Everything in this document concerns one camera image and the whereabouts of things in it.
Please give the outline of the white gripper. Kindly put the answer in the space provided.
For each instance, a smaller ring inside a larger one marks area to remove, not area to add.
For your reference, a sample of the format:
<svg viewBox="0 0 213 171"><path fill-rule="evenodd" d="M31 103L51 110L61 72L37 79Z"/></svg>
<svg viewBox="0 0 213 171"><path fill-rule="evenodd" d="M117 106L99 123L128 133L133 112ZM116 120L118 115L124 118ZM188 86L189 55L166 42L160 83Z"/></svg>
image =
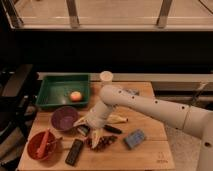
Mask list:
<svg viewBox="0 0 213 171"><path fill-rule="evenodd" d="M73 127L88 125L92 129L95 129L91 134L92 148L95 148L103 135L102 128L107 123L107 119L113 111L113 106L107 105L99 100L85 116L79 118L76 122L73 123Z"/></svg>

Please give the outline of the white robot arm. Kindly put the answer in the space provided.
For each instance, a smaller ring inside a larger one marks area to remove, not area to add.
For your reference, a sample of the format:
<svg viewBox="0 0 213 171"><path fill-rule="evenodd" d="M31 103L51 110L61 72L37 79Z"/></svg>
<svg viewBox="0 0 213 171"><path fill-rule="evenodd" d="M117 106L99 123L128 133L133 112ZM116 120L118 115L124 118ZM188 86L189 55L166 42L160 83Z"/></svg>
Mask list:
<svg viewBox="0 0 213 171"><path fill-rule="evenodd" d="M74 125L86 124L100 131L117 106L123 106L161 121L201 140L196 171L213 171L213 111L175 102L133 95L124 89L105 85L99 101Z"/></svg>

